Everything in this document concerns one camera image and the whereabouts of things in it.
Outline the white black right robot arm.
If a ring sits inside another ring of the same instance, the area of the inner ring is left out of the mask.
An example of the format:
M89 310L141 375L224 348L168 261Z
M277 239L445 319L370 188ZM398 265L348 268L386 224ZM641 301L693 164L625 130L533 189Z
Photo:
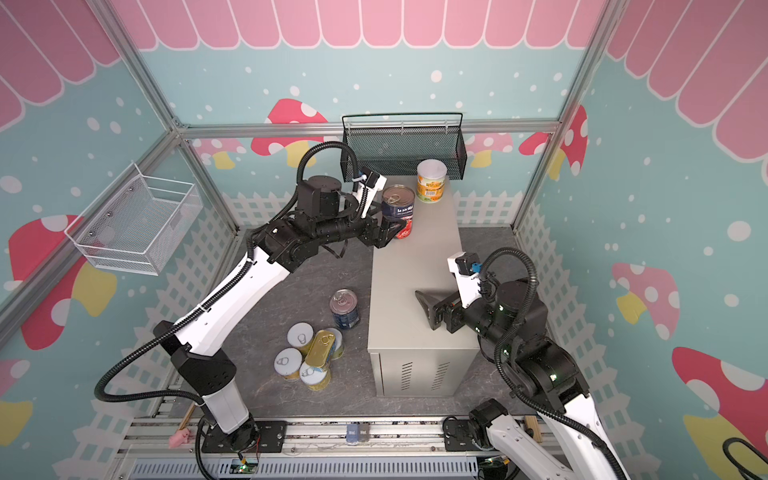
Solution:
M459 292L415 294L432 329L455 333L473 330L481 341L499 349L499 364L511 397L543 418L566 459L559 461L538 445L495 399L469 414L468 436L481 450L506 455L535 479L626 479L628 473L611 445L587 381L573 357L546 334L548 310L535 298L522 320L528 282L503 283L492 300L476 299L469 307Z

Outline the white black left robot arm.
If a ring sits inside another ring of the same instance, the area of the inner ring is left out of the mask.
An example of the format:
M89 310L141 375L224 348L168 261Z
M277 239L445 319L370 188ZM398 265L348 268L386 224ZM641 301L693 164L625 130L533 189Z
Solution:
M328 245L357 239L383 248L404 228L379 213L384 176L364 168L353 182L345 193L333 177L299 179L289 203L252 234L237 267L202 303L175 323L157 325L156 342L189 384L189 397L223 434L250 438L258 430L236 385L237 368L222 350L245 315Z

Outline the gold rectangular spam tin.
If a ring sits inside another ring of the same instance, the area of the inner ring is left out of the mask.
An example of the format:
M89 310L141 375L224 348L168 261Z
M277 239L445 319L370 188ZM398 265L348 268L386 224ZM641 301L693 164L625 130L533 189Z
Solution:
M325 371L329 366L335 343L336 335L333 331L328 329L318 331L310 344L304 362L312 369Z

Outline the white lid can front left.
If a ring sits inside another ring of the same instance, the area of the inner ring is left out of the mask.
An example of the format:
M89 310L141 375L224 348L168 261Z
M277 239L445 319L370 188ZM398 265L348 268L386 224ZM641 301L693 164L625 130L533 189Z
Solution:
M302 364L302 353L296 348L289 347L281 350L276 355L273 367L280 377L288 381L294 381L300 378Z

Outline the dark blue red label can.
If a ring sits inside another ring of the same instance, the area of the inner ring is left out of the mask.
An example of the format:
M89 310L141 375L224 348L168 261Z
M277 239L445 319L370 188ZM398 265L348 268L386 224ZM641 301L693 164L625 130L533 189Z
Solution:
M415 199L415 192L402 184L387 186L382 192L382 214L406 221L406 226L396 235L397 239L411 234Z

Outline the pink object on rail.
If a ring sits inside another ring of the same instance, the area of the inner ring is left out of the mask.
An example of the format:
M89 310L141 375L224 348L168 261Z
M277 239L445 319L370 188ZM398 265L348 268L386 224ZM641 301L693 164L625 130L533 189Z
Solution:
M176 449L190 442L191 432L188 428L179 429L168 439L168 448Z

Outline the small blue device on rail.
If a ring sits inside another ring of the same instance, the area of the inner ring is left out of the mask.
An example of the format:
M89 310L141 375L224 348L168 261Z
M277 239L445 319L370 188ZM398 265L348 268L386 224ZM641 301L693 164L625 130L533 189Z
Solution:
M358 445L370 440L370 427L367 422L353 422L346 426L345 441L349 445Z

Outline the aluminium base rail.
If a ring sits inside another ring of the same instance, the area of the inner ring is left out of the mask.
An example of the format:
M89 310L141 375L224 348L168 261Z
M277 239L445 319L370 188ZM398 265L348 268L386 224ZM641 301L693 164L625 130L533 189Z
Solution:
M120 455L191 455L199 420L189 421L189 438L172 447L169 440L180 428L176 418L135 420L118 447ZM278 457L323 455L416 455L471 453L482 450L472 440L469 421L459 416L293 417L262 419L259 442L251 454Z

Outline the white lid can rear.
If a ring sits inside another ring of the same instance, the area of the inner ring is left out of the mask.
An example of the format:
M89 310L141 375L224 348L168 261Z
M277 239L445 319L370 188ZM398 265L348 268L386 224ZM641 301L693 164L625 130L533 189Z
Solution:
M303 356L306 356L311 348L315 336L314 328L307 322L298 322L292 325L286 339L292 348L297 349Z

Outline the blue label tin can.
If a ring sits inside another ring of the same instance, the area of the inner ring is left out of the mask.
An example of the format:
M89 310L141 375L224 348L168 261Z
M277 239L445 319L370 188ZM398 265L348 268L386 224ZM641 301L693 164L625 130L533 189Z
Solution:
M358 297L350 289L337 290L329 301L329 308L340 330L354 328L360 321Z

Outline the green can white lid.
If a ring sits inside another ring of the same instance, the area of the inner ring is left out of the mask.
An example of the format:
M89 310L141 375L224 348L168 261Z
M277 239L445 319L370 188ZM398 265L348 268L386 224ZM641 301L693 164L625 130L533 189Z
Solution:
M334 335L334 343L331 349L331 360L337 360L342 357L344 353L344 340L342 332L337 328L329 327L327 331Z

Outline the wooden mallet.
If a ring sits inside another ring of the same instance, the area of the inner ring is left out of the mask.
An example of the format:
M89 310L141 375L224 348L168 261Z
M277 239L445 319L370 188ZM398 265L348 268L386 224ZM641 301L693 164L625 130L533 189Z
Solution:
M192 415L194 414L195 410L197 408L197 405L195 403L192 403L186 410L184 416L182 417L181 422L178 425L178 430L182 431L185 430L188 427L188 424L192 418Z

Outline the orange green plastic-lid can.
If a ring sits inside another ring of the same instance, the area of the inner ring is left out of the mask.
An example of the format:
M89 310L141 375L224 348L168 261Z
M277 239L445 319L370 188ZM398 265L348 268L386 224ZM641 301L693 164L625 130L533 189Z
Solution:
M425 159L417 166L417 196L424 203L439 202L444 195L447 166L437 159Z

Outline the grey metal cabinet counter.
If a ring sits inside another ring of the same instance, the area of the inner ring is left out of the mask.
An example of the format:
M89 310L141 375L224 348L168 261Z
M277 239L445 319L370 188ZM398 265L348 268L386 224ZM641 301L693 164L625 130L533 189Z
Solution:
M408 237L374 251L367 350L379 397L450 397L478 355L472 330L432 329L416 298L458 291L447 259L462 250L446 183L439 202L415 201Z

